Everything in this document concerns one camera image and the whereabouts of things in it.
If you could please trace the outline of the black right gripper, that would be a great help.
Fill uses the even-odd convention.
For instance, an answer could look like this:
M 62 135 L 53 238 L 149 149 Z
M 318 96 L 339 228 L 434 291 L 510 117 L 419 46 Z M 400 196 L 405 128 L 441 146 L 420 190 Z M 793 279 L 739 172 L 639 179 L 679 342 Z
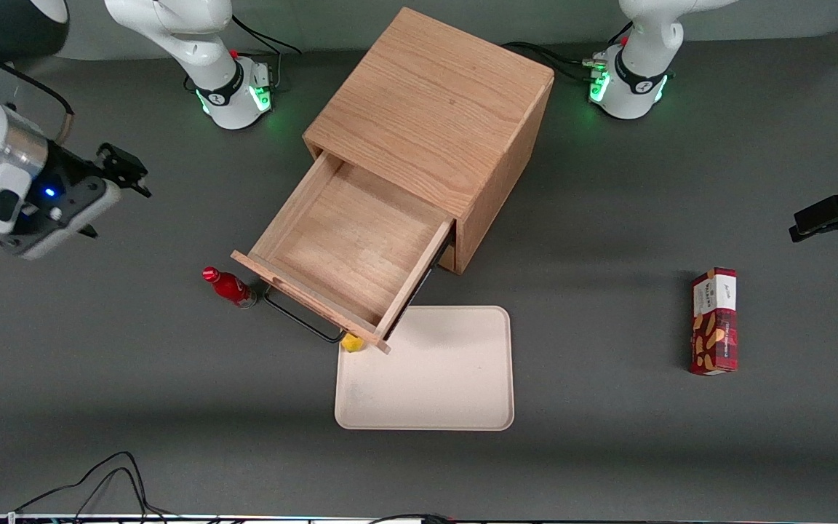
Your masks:
M 115 145 L 100 145 L 97 160 L 110 175 L 121 178 L 121 188 L 151 198 L 143 182 L 144 165 L 137 156 Z M 109 205 L 111 185 L 95 163 L 79 158 L 56 143 L 47 143 L 47 160 L 33 179 L 17 215 L 17 234 L 47 234 L 59 228 L 94 234 L 91 218 Z

